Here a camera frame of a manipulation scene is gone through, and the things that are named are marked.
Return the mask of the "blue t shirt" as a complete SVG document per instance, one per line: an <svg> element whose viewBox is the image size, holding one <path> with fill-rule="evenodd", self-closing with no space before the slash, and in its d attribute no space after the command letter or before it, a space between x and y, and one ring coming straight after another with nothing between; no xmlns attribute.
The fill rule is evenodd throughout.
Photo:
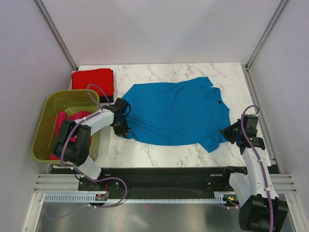
<svg viewBox="0 0 309 232"><path fill-rule="evenodd" d="M230 126L229 108L207 77L134 84L123 99L131 106L129 139L163 146L200 144L207 152L226 142L221 130Z"/></svg>

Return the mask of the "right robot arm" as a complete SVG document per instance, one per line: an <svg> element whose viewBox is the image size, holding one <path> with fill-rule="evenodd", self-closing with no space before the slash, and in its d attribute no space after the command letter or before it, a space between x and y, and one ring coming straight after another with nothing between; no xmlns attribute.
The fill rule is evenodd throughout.
<svg viewBox="0 0 309 232"><path fill-rule="evenodd" d="M236 144L245 161L244 168L228 166L221 178L222 187L234 190L238 202L239 226L249 232L279 232L288 213L287 202L274 189L266 164L266 147L257 137L258 117L243 114L236 123L221 131Z"/></svg>

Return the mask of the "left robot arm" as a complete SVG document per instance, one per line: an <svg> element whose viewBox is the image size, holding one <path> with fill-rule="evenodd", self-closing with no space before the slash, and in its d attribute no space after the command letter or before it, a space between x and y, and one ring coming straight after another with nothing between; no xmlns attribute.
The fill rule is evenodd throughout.
<svg viewBox="0 0 309 232"><path fill-rule="evenodd" d="M131 105L118 98L112 105L105 105L96 112L77 119L66 119L62 122L56 137L52 153L60 158L63 165L84 174L89 178L89 185L101 190L106 185L103 169L89 156L91 137L104 127L111 126L114 134L127 138L130 128L126 116L131 112Z"/></svg>

